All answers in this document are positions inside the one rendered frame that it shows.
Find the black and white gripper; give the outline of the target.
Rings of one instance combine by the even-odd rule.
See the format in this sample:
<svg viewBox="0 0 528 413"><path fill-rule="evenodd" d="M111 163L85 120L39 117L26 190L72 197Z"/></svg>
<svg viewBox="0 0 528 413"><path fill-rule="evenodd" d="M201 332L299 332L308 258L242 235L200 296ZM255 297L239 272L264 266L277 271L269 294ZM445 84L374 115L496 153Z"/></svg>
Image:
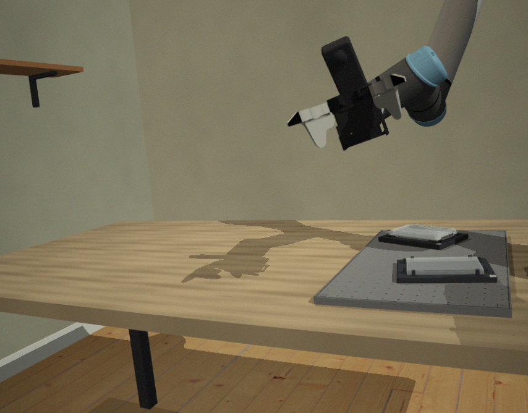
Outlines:
<svg viewBox="0 0 528 413"><path fill-rule="evenodd" d="M302 124L314 144L322 148L326 145L326 131L334 126L336 119L336 130L343 151L373 138L388 135L389 131L380 109L386 108L396 120L401 118L398 87L404 82L405 76L392 74L379 82L331 98L327 103L298 111L287 121L287 126ZM326 117L320 118L324 115Z"/></svg>

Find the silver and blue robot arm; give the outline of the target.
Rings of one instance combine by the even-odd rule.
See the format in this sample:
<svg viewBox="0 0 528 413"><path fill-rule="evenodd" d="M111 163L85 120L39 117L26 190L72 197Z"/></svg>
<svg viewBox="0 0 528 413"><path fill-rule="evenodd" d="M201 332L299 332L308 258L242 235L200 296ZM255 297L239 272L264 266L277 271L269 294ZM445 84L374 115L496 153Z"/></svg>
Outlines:
<svg viewBox="0 0 528 413"><path fill-rule="evenodd" d="M445 0L428 45L369 81L348 36L322 46L321 54L339 94L397 74L406 82L398 87L401 109L418 125L438 124L446 114L452 85L484 0Z"/></svg>

